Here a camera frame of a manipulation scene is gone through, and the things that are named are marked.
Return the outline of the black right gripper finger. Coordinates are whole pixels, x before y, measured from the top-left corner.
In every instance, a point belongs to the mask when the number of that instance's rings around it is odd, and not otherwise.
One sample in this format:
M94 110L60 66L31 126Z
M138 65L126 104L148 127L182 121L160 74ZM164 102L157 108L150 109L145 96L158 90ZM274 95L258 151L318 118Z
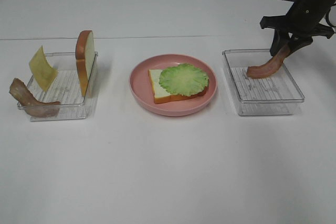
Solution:
M275 30L273 41L270 47L270 54L271 56L275 56L278 51L286 45L290 40L288 32Z
M313 42L312 37L303 38L294 35L292 35L291 37L289 35L286 35L286 39L287 39L287 47L289 50L286 57L290 56L295 51L312 44Z

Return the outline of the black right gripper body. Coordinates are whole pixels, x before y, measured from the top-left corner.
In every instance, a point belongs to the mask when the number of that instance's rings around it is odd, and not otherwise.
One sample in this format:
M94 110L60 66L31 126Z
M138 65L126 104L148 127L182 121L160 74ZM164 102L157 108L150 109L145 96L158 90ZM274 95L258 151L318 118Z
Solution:
M320 24L320 20L334 3L335 0L298 0L285 15L264 16L260 26L262 29L272 28L303 38L313 36L330 38L334 34L333 29Z

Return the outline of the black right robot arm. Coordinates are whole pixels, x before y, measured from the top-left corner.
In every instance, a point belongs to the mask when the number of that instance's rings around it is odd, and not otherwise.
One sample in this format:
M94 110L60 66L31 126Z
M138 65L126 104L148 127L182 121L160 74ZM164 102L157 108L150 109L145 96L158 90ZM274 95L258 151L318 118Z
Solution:
M270 54L275 56L278 51L288 45L290 53L310 45L313 36L331 38L334 30L320 23L331 9L335 0L283 0L293 2L283 16L264 16L260 21L262 29L274 29L274 38Z

